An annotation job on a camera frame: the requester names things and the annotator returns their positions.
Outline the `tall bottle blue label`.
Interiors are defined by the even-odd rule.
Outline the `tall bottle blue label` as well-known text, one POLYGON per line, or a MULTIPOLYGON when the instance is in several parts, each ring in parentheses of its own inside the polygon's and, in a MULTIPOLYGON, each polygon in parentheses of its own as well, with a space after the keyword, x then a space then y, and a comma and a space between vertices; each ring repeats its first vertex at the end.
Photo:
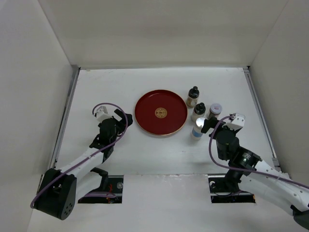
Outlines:
POLYGON ((205 121, 205 118, 204 117, 200 117, 200 118, 197 118, 194 125, 193 125, 193 128, 192 128, 192 131, 191 131, 191 137, 192 139, 194 140, 200 140, 203 133, 201 132, 203 126, 204 126, 204 121, 205 121))

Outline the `white powder bottle black cap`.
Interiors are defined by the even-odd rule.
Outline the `white powder bottle black cap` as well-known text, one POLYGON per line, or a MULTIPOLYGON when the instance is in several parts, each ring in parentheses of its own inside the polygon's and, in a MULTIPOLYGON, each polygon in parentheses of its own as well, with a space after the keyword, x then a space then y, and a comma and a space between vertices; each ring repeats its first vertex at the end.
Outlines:
POLYGON ((191 120, 193 122, 196 122, 198 118, 204 117, 205 112, 206 112, 205 104, 203 102, 198 103, 193 109, 193 112, 191 114, 191 120))

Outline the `brown spice bottle black cap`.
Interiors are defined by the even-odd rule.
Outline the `brown spice bottle black cap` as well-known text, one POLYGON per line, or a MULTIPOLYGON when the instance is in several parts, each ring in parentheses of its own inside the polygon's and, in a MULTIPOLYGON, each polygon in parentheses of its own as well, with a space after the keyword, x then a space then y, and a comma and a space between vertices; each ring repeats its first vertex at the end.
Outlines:
POLYGON ((193 86, 189 91, 188 91, 188 96, 186 100, 186 104, 188 107, 193 108, 197 105, 199 98, 199 90, 197 86, 193 86))

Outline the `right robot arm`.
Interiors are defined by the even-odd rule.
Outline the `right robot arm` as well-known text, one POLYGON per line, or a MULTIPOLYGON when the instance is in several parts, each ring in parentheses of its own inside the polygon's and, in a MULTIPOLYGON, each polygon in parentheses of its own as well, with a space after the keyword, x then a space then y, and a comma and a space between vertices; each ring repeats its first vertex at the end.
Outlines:
POLYGON ((309 228, 309 188, 295 182, 271 167, 259 155, 241 147, 237 133, 243 128, 245 117, 231 114, 218 120, 216 117, 196 120, 205 134, 212 129, 210 141, 216 142, 220 160, 228 162, 224 186, 257 195, 291 215, 301 227, 309 228))

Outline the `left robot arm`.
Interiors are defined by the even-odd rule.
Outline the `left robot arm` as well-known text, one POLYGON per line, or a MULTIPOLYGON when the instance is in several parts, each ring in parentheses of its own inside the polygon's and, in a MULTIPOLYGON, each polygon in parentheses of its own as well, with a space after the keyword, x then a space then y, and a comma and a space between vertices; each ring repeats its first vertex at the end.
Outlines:
POLYGON ((95 113, 99 133, 89 148, 76 160, 60 168, 50 168, 43 176, 42 183, 30 207, 50 216, 65 220, 76 202, 84 198, 117 199, 109 183, 109 175, 98 166, 112 154, 114 145, 132 125, 131 114, 122 110, 114 111, 121 119, 109 116, 106 111, 95 113))

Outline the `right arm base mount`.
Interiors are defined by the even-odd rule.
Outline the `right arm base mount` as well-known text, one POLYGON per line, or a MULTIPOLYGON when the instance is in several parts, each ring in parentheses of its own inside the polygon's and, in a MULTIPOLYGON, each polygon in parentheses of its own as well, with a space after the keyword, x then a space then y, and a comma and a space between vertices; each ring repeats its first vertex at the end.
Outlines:
POLYGON ((229 184, 224 174, 208 175, 212 203, 256 203, 255 196, 229 184))

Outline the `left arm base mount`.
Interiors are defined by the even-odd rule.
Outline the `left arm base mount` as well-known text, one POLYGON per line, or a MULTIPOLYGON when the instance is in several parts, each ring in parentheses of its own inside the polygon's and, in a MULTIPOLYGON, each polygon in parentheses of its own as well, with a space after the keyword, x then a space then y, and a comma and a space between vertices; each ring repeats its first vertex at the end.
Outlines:
POLYGON ((80 204, 114 204, 122 203, 124 176, 123 175, 109 175, 107 171, 94 168, 90 171, 96 179, 91 180, 96 188, 90 188, 77 203, 80 204))

